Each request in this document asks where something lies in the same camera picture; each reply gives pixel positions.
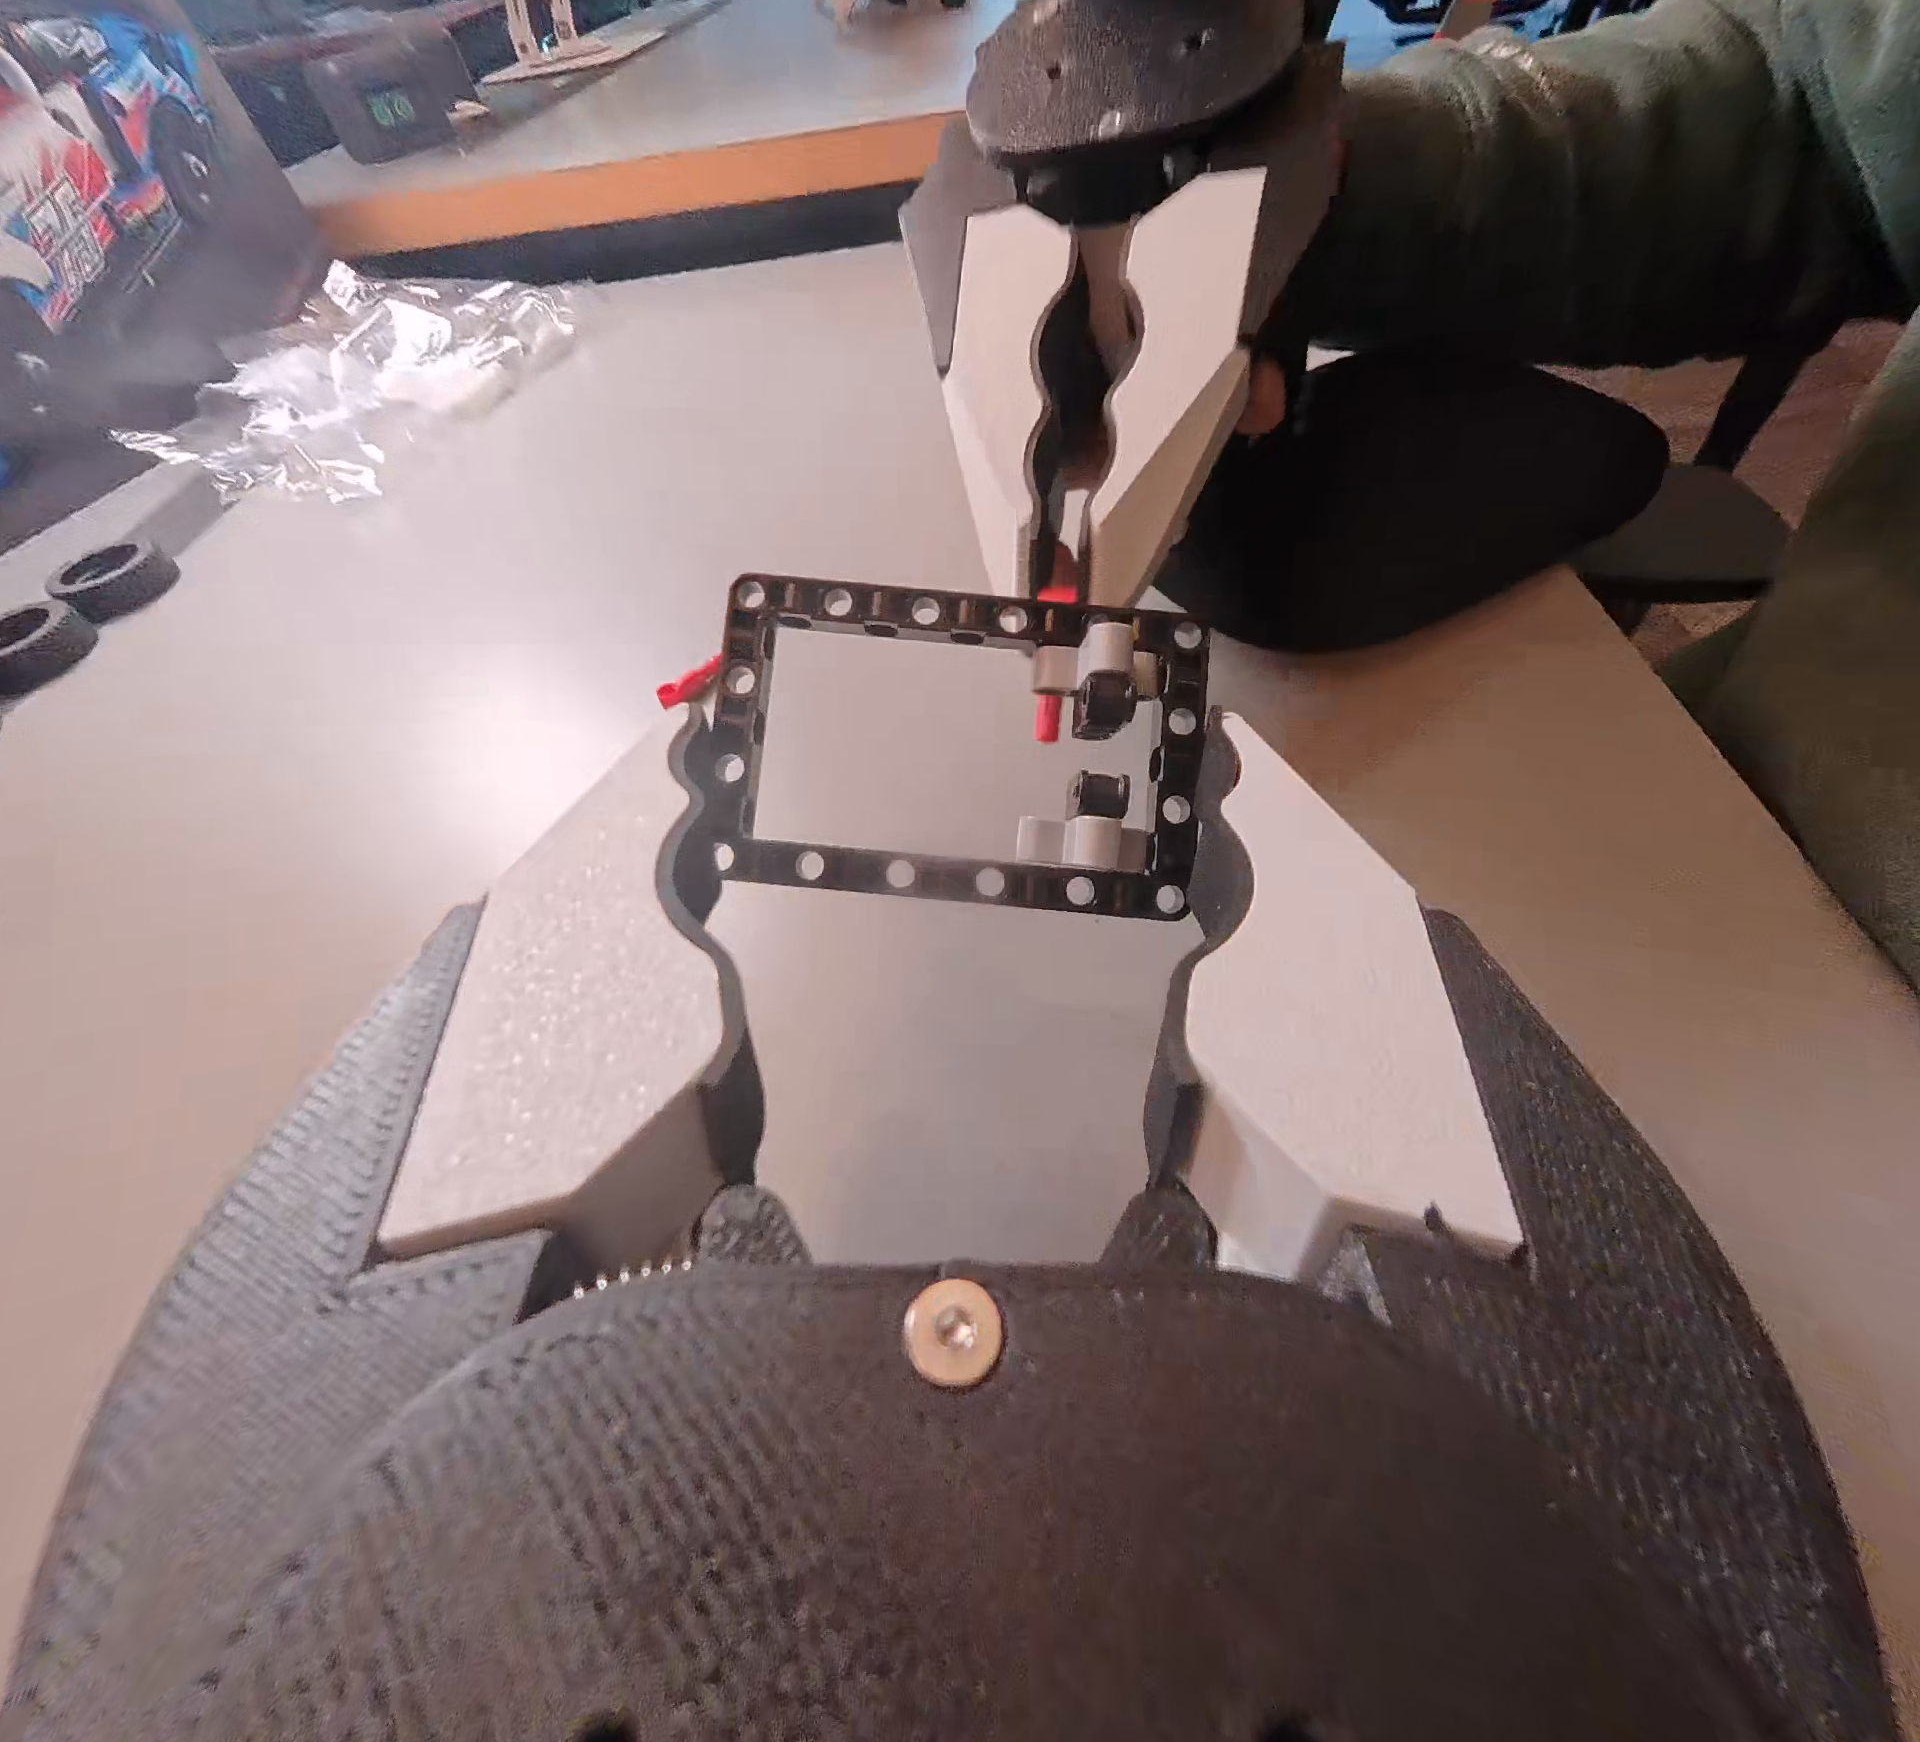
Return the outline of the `black lego tyre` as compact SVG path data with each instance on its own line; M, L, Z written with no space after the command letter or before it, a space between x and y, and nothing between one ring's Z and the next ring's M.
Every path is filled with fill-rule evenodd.
M76 669L99 644L99 629L70 602L42 598L2 613L0 692L25 699Z
M175 553L146 537L97 547L55 570L45 593L85 622L105 626L161 600L181 580Z

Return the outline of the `person's right forearm green sleeve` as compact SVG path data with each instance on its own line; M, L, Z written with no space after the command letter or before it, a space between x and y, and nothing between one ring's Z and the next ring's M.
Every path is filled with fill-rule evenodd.
M1351 75L1256 350L1734 358L1916 309L1918 0L1659 0Z

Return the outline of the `black device green display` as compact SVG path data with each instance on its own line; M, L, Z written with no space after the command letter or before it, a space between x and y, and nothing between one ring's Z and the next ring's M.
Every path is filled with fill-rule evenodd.
M484 117L467 65L444 27L393 24L305 65L337 144L361 167L450 147L458 123Z

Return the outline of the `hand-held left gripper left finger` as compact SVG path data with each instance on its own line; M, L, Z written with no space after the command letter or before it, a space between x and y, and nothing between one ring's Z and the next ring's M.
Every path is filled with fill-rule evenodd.
M744 993L684 889L696 703L666 710L482 906L378 1226L399 1260L545 1230L656 1264L753 1182L764 1090Z

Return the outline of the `person's leg black trousers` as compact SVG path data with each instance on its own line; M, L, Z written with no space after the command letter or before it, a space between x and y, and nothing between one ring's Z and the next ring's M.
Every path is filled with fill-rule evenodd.
M1378 648L1568 566L1668 465L1643 411L1534 365L1352 354L1227 439L1153 591L1255 648Z

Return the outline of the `lego box race car print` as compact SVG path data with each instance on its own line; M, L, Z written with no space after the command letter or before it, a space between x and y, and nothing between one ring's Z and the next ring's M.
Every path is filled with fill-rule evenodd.
M131 482L329 251L176 0L2 0L2 547Z

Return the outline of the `grey table wooden edge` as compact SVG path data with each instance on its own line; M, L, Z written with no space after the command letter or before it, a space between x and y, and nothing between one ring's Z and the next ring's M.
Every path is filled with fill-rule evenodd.
M966 103L977 48L1019 0L662 3L659 40L534 84L451 147L383 167L334 148L289 170L344 261L916 187Z

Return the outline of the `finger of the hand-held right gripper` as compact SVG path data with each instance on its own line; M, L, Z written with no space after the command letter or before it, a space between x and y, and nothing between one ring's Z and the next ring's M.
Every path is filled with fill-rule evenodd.
M1037 478L1058 411L1041 347L1077 272L1077 239L1021 198L969 123L943 124L934 163L900 208L900 236L988 587L1036 598L1037 552L1064 541Z
M1264 170L1208 170L1141 218L1076 235L1111 369L1107 459L1084 534L1091 602L1140 600L1244 410L1242 309L1264 193Z

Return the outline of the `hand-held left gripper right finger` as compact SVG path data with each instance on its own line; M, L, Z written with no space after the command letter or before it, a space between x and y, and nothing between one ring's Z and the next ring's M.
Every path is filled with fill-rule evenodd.
M1229 1272L1307 1282L1354 1230L1524 1244L1425 908L1239 712L1192 801L1195 949L1162 1025L1159 1174Z

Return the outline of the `clear plastic bag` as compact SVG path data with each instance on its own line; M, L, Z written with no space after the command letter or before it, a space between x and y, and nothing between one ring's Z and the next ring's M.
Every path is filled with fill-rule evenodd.
M221 344L186 410L124 411L109 439L255 492L334 506L382 495L426 437L459 434L570 351L578 284L371 277L334 262L286 326Z

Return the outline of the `black chair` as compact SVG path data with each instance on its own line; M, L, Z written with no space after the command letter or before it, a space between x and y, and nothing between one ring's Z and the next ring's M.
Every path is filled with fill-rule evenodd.
M1747 450L1830 333L1749 356L1694 459L1668 470L1652 501L1572 567L1625 630L1655 604L1749 602L1787 547L1787 519L1737 473Z

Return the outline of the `black lego frame assembly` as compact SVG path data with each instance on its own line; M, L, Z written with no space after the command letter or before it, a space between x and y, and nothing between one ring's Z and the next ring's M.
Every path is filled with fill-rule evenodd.
M1150 819L1127 820L1134 787L1082 771L1062 819L1037 819L1006 858L962 858L893 845L788 842L757 833L759 787L785 637L815 632L877 644L1016 658L1062 737L1118 737L1140 712L1153 724L1145 765ZM668 766L687 794L662 871L691 889L707 924L737 881L969 903L1018 911L1171 921L1189 910L1204 826L1199 807L1211 632L1164 608L986 597L825 578L735 578L721 650L662 703L688 704Z

